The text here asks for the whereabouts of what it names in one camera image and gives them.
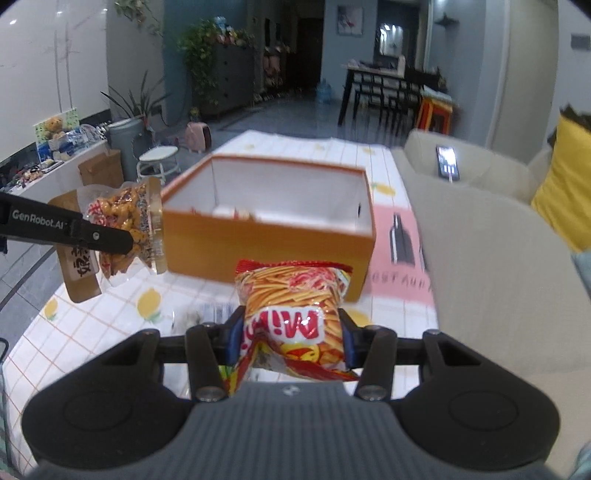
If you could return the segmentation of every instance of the white checkered tablecloth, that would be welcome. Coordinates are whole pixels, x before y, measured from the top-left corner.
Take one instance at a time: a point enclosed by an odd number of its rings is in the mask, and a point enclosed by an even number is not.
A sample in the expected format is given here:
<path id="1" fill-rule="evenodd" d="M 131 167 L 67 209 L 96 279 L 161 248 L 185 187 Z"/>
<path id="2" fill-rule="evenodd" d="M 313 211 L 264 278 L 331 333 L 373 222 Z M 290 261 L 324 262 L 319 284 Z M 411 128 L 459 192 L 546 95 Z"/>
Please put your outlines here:
<path id="1" fill-rule="evenodd" d="M 217 152 L 364 166 L 370 183 L 380 182 L 396 192 L 392 196 L 372 191 L 375 204 L 410 206 L 392 155 L 381 145 L 335 139 L 303 140 L 249 131 Z M 142 316 L 145 313 L 138 311 L 138 300 L 147 292 L 160 297 L 160 307 L 152 312 L 150 322 Z M 170 335 L 173 322 L 182 320 L 187 313 L 204 304 L 237 305 L 238 296 L 230 284 L 171 273 L 151 276 L 144 270 L 125 284 L 84 303 L 74 304 L 64 285 L 52 301 L 56 303 L 40 312 L 4 363 L 12 455 L 15 466 L 23 473 L 36 465 L 21 431 L 21 413 L 32 395 L 141 329 L 157 328 L 163 336 Z M 426 329 L 437 327 L 435 309 L 424 303 L 366 294 L 356 304 L 345 305 L 348 307 L 364 313 L 372 323 L 394 329 L 399 336 L 420 338 Z M 253 376 L 260 381 L 294 381 L 287 375 L 268 371 L 257 371 Z M 183 366 L 167 366 L 164 382 L 176 394 L 183 395 L 187 390 Z M 403 397 L 417 385 L 416 367 L 397 367 L 392 395 Z M 351 382 L 347 389 L 352 391 L 354 386 Z"/>

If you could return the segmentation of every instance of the sofa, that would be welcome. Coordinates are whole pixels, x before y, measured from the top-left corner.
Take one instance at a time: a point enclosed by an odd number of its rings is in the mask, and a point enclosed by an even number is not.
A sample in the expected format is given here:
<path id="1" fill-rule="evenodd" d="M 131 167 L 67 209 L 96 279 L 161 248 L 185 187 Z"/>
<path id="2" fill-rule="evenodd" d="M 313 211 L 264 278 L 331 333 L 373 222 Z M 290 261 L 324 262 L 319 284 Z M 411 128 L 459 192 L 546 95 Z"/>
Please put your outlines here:
<path id="1" fill-rule="evenodd" d="M 461 181 L 437 177 L 454 147 Z M 591 442 L 591 302 L 566 244 L 529 207 L 551 150 L 525 165 L 413 131 L 392 151 L 417 217 L 440 329 L 544 391 L 561 417 L 547 465 L 568 477 Z"/>

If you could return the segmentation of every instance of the door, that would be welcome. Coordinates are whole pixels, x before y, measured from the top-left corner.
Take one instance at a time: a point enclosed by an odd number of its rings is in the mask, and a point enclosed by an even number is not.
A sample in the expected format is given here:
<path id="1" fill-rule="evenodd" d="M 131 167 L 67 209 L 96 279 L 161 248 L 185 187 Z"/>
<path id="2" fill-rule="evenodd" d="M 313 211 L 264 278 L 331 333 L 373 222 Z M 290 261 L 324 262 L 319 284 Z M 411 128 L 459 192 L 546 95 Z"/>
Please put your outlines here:
<path id="1" fill-rule="evenodd" d="M 324 20 L 301 18 L 297 24 L 298 83 L 305 89 L 316 88 L 322 70 Z"/>
<path id="2" fill-rule="evenodd" d="M 558 64 L 557 0 L 511 0 L 505 89 L 491 148 L 528 163 L 544 144 Z"/>

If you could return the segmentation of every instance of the orange box on chair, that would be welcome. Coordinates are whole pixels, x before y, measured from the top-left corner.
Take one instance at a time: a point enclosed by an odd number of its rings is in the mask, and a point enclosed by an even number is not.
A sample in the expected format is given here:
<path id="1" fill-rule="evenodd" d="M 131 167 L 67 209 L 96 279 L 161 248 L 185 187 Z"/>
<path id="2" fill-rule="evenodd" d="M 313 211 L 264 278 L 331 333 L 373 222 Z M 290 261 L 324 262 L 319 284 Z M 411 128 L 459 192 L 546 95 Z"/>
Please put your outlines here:
<path id="1" fill-rule="evenodd" d="M 297 160 L 206 157 L 162 192 L 175 273 L 233 283 L 239 260 L 326 260 L 353 267 L 361 295 L 375 224 L 365 170 Z M 235 212 L 244 212 L 235 219 Z"/>

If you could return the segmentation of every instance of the transparent snack bag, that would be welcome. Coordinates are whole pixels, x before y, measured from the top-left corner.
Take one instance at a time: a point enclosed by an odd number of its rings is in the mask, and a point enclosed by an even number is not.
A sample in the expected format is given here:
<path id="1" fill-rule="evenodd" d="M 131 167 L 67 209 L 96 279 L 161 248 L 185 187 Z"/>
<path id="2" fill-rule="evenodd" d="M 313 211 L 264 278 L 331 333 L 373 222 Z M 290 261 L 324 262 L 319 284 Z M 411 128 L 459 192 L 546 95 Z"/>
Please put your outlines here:
<path id="1" fill-rule="evenodd" d="M 110 285 L 125 281 L 136 274 L 142 265 L 154 274 L 166 271 L 162 201 L 157 179 L 125 182 L 118 189 L 84 187 L 78 192 L 78 201 L 87 220 L 97 225 L 126 230 L 134 239 L 134 246 L 126 255 L 98 252 L 100 270 Z"/>
<path id="2" fill-rule="evenodd" d="M 81 212 L 97 225 L 129 231 L 134 244 L 125 255 L 91 251 L 85 247 L 57 246 L 64 283 L 73 302 L 100 295 L 148 268 L 166 271 L 162 232 L 160 182 L 145 179 L 114 189 L 88 185 L 56 197 L 52 205 Z"/>

